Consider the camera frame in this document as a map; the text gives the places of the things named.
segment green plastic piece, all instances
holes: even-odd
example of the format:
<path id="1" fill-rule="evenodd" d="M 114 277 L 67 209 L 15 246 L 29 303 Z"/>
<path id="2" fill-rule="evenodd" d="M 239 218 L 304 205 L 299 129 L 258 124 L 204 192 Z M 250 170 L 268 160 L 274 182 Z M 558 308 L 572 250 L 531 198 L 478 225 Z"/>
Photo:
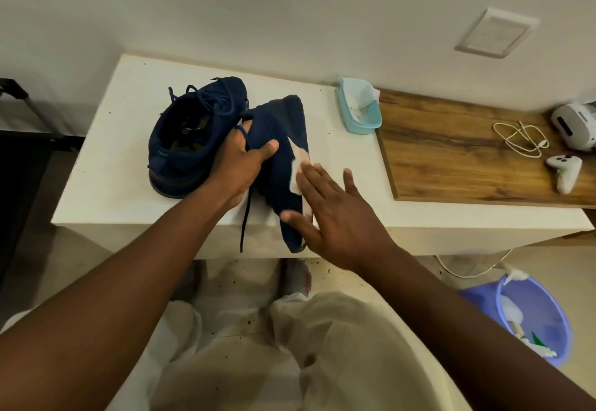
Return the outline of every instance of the green plastic piece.
<path id="1" fill-rule="evenodd" d="M 536 345 L 540 345 L 541 347 L 547 347 L 544 342 L 542 342 L 534 332 L 532 332 L 532 339 Z"/>

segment white counter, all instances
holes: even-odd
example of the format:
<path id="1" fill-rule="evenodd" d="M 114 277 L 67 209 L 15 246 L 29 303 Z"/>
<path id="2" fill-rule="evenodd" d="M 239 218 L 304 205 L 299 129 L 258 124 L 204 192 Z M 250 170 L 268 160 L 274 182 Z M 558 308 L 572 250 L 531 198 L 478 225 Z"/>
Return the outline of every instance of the white counter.
<path id="1" fill-rule="evenodd" d="M 298 95 L 312 161 L 339 183 L 342 170 L 351 168 L 392 237 L 415 255 L 496 252 L 593 229 L 581 209 L 395 201 L 375 134 L 345 130 L 336 88 L 129 55 L 115 69 L 52 222 L 112 251 L 140 234 L 177 202 L 153 191 L 147 170 L 147 141 L 170 104 L 168 86 L 180 95 L 188 84 L 199 88 L 230 75 L 244 81 L 251 107 Z M 220 220 L 198 257 L 291 256 L 261 197 L 253 198 L 241 255 L 243 215 L 244 202 Z"/>

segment white charging cable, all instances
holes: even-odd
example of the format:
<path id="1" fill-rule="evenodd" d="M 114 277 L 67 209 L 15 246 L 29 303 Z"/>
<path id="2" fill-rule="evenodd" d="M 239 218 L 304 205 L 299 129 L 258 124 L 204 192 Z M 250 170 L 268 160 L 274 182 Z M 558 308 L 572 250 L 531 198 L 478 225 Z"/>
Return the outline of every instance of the white charging cable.
<path id="1" fill-rule="evenodd" d="M 453 276 L 455 276 L 456 278 L 461 278 L 461 279 L 472 279 L 472 278 L 478 278 L 478 276 L 482 276 L 483 274 L 490 272 L 490 271 L 491 271 L 493 268 L 495 268 L 495 267 L 496 267 L 498 264 L 500 264 L 500 263 L 503 261 L 503 259 L 504 259 L 505 257 L 509 256 L 509 255 L 511 254 L 511 251 L 513 251 L 513 248 L 512 248 L 512 249 L 510 249 L 509 251 L 507 251 L 503 257 L 501 257 L 501 258 L 500 258 L 500 259 L 499 259 L 497 262 L 495 262 L 494 264 L 492 264 L 492 265 L 491 265 L 490 267 L 488 267 L 486 270 L 484 270 L 483 272 L 477 273 L 477 274 L 475 274 L 475 275 L 471 275 L 471 276 L 461 276 L 461 275 L 458 275 L 457 273 L 454 273 L 454 272 L 452 272 L 451 270 L 449 270 L 449 269 L 448 269 L 448 268 L 445 266 L 445 264 L 444 264 L 444 263 L 443 263 L 443 261 L 441 260 L 441 257 L 439 257 L 439 256 L 435 256 L 435 258 L 436 258 L 436 260 L 438 260 L 438 261 L 439 261 L 439 263 L 441 264 L 441 266 L 443 267 L 443 269 L 444 269 L 444 270 L 445 270 L 447 273 L 449 273 L 450 275 L 453 275 Z"/>
<path id="2" fill-rule="evenodd" d="M 536 126 L 533 126 L 533 125 L 526 126 L 521 121 L 518 121 L 518 124 L 519 124 L 519 127 L 516 127 L 513 124 L 509 124 L 509 123 L 495 123 L 492 125 L 492 129 L 501 138 L 503 138 L 503 140 L 505 140 L 505 143 L 507 144 L 507 146 L 509 146 L 512 150 L 516 151 L 519 155 L 523 155 L 524 157 L 530 157 L 531 159 L 539 159 L 542 156 L 541 150 L 546 149 L 548 146 L 551 145 L 548 142 L 547 137 L 542 133 L 542 130 L 538 129 Z M 500 127 L 500 126 L 510 127 L 511 129 L 514 130 L 514 132 L 510 136 L 505 136 L 501 132 L 499 132 L 499 130 L 497 129 L 497 127 Z M 538 143 L 536 143 L 532 139 L 532 137 L 528 134 L 527 129 L 535 129 L 542 136 L 542 140 L 540 140 Z M 516 135 L 522 136 L 528 143 L 530 143 L 533 146 L 533 148 L 527 149 L 527 148 L 524 148 L 523 146 L 515 144 L 513 141 L 511 141 L 511 138 L 513 138 Z"/>

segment white wall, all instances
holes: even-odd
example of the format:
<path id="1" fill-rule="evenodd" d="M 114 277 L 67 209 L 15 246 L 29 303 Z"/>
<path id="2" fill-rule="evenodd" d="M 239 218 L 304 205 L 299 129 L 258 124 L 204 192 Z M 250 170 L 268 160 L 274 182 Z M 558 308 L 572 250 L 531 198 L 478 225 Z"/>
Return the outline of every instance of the white wall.
<path id="1" fill-rule="evenodd" d="M 488 6 L 541 24 L 503 60 L 454 51 Z M 595 10 L 596 0 L 0 0 L 0 76 L 77 133 L 122 52 L 541 109 L 596 97 Z"/>

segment navy blue shoe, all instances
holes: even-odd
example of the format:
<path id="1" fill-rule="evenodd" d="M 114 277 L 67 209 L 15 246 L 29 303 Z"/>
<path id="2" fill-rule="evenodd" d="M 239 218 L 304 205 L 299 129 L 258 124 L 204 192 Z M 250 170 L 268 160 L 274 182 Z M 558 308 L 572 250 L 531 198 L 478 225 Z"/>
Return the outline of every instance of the navy blue shoe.
<path id="1" fill-rule="evenodd" d="M 236 127 L 246 138 L 246 150 L 259 149 L 271 139 L 279 142 L 279 149 L 263 163 L 251 189 L 256 188 L 278 216 L 283 210 L 295 210 L 312 218 L 310 206 L 302 198 L 294 179 L 300 163 L 309 159 L 304 110 L 300 98 L 292 95 L 267 102 L 243 112 L 240 117 L 242 121 L 253 121 L 248 133 L 242 126 Z M 240 252 L 249 215 L 251 189 L 242 222 Z M 301 252 L 305 246 L 300 232 L 281 220 L 280 224 L 281 235 L 290 251 Z"/>
<path id="2" fill-rule="evenodd" d="M 249 107 L 238 77 L 214 78 L 197 90 L 188 85 L 164 111 L 149 138 L 149 180 L 168 198 L 181 199 L 209 176 L 218 148 Z"/>

